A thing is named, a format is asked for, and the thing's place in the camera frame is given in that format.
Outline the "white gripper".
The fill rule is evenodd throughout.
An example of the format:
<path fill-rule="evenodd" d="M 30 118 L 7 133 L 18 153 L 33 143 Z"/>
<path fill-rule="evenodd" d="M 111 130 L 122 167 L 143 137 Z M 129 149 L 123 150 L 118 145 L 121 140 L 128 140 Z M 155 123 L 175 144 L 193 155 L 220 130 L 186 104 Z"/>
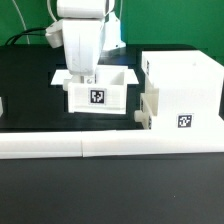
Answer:
<path fill-rule="evenodd" d="M 67 68 L 95 84 L 95 70 L 105 42 L 105 17 L 110 0 L 57 0 Z"/>

